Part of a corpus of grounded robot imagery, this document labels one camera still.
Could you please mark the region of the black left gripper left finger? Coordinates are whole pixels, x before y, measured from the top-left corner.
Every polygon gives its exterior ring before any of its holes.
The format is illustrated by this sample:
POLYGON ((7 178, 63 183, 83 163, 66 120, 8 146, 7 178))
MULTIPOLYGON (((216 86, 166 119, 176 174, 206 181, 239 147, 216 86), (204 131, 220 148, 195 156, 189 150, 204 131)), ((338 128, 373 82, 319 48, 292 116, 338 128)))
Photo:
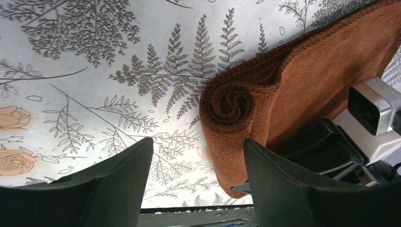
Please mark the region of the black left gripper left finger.
POLYGON ((0 190, 3 227, 134 227, 154 148, 146 137, 113 157, 64 176, 0 190))

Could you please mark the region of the brown towel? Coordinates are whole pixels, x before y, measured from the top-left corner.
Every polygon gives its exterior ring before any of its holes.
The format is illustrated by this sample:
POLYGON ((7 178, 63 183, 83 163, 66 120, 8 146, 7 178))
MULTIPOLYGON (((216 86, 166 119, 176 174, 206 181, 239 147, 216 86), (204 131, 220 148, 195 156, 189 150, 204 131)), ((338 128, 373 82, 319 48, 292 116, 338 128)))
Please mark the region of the brown towel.
POLYGON ((276 153, 347 106, 350 86, 380 78, 401 44, 401 3, 375 0, 212 79, 199 116, 217 181, 230 197, 248 179, 247 138, 276 153))

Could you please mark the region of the floral patterned table mat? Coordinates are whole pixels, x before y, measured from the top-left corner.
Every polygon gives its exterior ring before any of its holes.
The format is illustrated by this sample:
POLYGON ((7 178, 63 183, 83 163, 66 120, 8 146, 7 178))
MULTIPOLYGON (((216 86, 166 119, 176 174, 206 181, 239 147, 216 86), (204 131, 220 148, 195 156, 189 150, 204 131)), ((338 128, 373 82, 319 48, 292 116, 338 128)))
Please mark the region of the floral patterned table mat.
POLYGON ((151 137, 143 208, 252 204, 219 187, 198 117, 218 74, 366 0, 3 0, 0 184, 50 183, 151 137))

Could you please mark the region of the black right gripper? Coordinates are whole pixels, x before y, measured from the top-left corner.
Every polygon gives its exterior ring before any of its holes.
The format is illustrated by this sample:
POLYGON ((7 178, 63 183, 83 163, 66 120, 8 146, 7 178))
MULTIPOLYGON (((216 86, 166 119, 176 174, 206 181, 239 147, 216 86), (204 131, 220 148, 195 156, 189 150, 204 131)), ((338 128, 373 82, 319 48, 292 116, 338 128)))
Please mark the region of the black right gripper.
POLYGON ((401 147, 400 130, 372 135, 348 110, 285 144, 286 159, 334 180, 375 186, 399 180, 400 163, 384 159, 401 147))

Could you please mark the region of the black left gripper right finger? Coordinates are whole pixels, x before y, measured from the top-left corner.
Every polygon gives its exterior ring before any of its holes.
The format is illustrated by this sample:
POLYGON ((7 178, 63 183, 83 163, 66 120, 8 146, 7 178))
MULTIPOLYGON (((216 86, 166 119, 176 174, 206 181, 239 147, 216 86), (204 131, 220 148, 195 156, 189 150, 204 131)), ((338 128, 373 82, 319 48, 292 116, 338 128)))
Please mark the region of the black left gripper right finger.
POLYGON ((398 227, 401 182, 362 186, 299 166, 252 139, 244 159, 260 227, 398 227))

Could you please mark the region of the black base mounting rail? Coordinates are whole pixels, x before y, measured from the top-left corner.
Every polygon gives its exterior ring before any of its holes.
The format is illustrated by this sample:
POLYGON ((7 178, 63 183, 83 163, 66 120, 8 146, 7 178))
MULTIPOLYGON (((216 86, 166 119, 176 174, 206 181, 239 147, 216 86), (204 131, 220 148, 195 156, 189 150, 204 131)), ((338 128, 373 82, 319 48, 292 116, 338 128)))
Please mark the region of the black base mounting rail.
POLYGON ((142 209, 137 222, 137 227, 256 226, 253 205, 142 209))

